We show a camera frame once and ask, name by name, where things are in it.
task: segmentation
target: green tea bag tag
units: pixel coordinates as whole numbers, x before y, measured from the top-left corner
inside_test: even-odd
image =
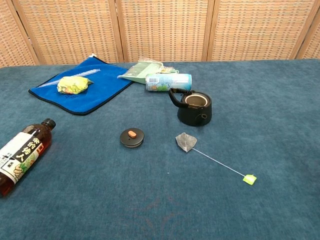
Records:
[[[253,185],[256,181],[257,177],[255,177],[254,175],[251,174],[247,174],[245,175],[245,177],[242,179],[244,182],[246,182],[247,184]]]

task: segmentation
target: tea bag string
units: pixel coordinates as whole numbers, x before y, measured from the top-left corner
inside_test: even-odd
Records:
[[[241,174],[240,172],[238,172],[238,171],[236,171],[236,170],[232,169],[231,167],[229,167],[229,166],[227,166],[227,165],[224,165],[223,163],[221,163],[221,162],[219,162],[219,161],[217,161],[217,160],[213,159],[212,157],[209,157],[208,155],[205,155],[204,153],[200,152],[199,150],[197,150],[197,149],[195,149],[195,148],[192,148],[192,149],[193,149],[193,150],[195,150],[195,151],[197,151],[198,153],[200,153],[200,154],[202,154],[202,155],[206,156],[207,158],[209,158],[209,159],[211,159],[211,160],[215,161],[216,163],[218,163],[218,164],[220,164],[220,165],[222,165],[222,166],[226,167],[227,169],[230,169],[230,170],[234,171],[235,173],[237,173],[237,174],[239,174],[239,175],[241,175],[241,176],[245,177],[245,175]]]

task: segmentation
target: plastic bottle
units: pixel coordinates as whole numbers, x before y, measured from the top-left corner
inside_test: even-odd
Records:
[[[0,149],[0,193],[5,196],[51,144],[55,121],[45,119],[19,132]]]

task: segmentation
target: bottle label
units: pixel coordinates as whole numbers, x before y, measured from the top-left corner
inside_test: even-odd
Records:
[[[19,132],[0,149],[0,173],[8,176],[16,184],[37,160],[43,148],[38,138]]]

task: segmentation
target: black bottle cap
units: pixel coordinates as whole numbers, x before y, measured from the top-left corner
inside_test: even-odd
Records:
[[[50,118],[46,118],[45,120],[42,121],[42,124],[47,124],[48,126],[50,126],[51,129],[54,129],[56,126],[55,121],[53,121]]]

